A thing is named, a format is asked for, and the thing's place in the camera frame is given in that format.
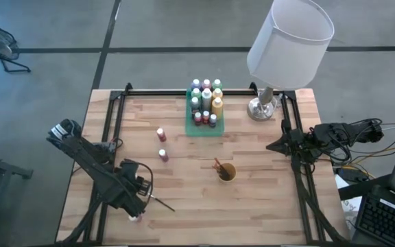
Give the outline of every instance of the lamp base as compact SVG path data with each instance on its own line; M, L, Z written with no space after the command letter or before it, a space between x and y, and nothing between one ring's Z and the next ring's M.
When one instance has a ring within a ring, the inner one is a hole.
M272 113L274 113L274 106L272 103L262 105L260 100L256 97L248 104L247 112L250 118L255 121L266 121L270 119Z

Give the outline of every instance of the wooden table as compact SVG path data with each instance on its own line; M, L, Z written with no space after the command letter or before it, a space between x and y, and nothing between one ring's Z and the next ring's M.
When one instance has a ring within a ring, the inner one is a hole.
M83 136L89 141L101 140L109 94L110 90L95 90L91 95L83 129ZM302 125L308 131L310 126L320 124L315 97L311 89L298 90L296 95ZM128 220L123 209L110 207L103 243L305 243L290 159L265 149L281 136L282 109L278 108L269 121L257 122L246 112L252 97L225 97L225 134L193 138L184 133L184 99L185 96L126 97L120 134L124 145L117 151L116 165L125 157L149 165L154 171L154 195L176 212L152 200L143 221L136 224ZM114 124L112 119L110 136ZM165 143L156 136L159 127L167 135ZM168 163L158 157L161 148L170 157ZM215 157L235 165L234 181L219 181L211 168ZM149 179L143 167L138 174ZM330 163L316 163L313 177L321 209L331 224L348 237ZM57 240L69 235L85 214L92 185L82 170L72 177ZM309 217L315 232L311 212Z

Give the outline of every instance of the black keyboard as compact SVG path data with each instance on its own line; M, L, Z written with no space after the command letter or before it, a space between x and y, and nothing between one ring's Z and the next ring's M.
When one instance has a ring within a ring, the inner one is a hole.
M356 228L387 245L395 246L395 195L376 188L364 196Z

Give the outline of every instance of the gray floor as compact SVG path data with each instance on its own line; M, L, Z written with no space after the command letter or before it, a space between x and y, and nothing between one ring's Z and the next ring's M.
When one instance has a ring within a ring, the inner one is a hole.
M331 46L395 45L395 1L317 0L335 23ZM0 26L22 48L101 47L114 0L0 0ZM123 0L111 47L249 46L270 0ZM72 162L45 141L64 118L82 123L99 54L21 54L29 75L0 65L0 158L34 169L14 179L0 215L0 246L50 244L55 237ZM193 78L221 78L230 88L254 78L246 54L109 54L101 89L185 87ZM323 122L379 117L395 122L395 52L329 52L309 85ZM385 131L377 150L395 139ZM368 159L375 176L395 156Z

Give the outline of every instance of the paintbrush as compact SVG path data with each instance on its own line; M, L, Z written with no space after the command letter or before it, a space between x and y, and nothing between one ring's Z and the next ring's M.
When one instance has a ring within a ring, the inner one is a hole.
M230 180L230 174L226 171L226 169L220 164L219 160L217 158L214 158L216 163L213 165L213 168L216 169L217 173L219 174L219 177L222 180L229 181Z

